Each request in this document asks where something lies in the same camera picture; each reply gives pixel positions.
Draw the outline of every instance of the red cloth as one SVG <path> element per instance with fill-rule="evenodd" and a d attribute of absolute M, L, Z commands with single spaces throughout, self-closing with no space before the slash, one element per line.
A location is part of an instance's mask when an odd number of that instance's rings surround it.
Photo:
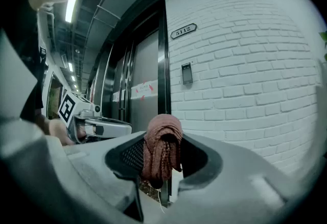
<path fill-rule="evenodd" d="M 152 187 L 161 188 L 163 181 L 172 175 L 172 168 L 180 168 L 180 142 L 182 140 L 180 121 L 170 114 L 155 116 L 144 136 L 142 177 Z"/>

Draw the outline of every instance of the ceiling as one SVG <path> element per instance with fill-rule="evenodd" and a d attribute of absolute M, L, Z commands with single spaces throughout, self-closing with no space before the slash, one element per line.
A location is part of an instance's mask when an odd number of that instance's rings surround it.
<path fill-rule="evenodd" d="M 52 51 L 66 54 L 68 62 L 73 63 L 75 83 L 61 59 L 56 59 L 72 88 L 77 84 L 82 93 L 86 92 L 90 74 L 94 74 L 95 60 L 105 42 L 113 43 L 134 18 L 156 1 L 77 0 L 72 23 L 64 21 L 66 3 L 55 5 L 55 46 Z"/>

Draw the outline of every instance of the hand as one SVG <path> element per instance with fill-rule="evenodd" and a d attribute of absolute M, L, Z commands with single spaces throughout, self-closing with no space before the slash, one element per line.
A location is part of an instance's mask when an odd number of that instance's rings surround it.
<path fill-rule="evenodd" d="M 74 145 L 75 143 L 68 137 L 66 125 L 62 120 L 54 119 L 49 121 L 49 135 L 59 138 L 63 146 Z M 77 127 L 77 137 L 79 139 L 86 136 L 84 126 Z"/>

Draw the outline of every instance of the room number sign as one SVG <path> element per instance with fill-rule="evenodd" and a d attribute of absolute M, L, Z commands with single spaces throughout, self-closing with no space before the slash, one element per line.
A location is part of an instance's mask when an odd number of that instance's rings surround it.
<path fill-rule="evenodd" d="M 185 34 L 188 34 L 190 32 L 195 31 L 196 30 L 196 27 L 197 26 L 196 26 L 195 23 L 191 23 L 191 24 L 189 24 L 187 26 L 184 26 L 182 28 L 179 28 L 179 29 L 173 31 L 170 36 L 171 36 L 172 39 L 176 39 L 176 38 L 178 38 L 180 36 L 183 36 Z"/>

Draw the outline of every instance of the black mesh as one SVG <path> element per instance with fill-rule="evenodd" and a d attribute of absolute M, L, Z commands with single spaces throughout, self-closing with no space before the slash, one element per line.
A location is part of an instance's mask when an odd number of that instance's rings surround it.
<path fill-rule="evenodd" d="M 120 159 L 138 172 L 143 169 L 143 144 L 144 138 L 120 153 Z"/>

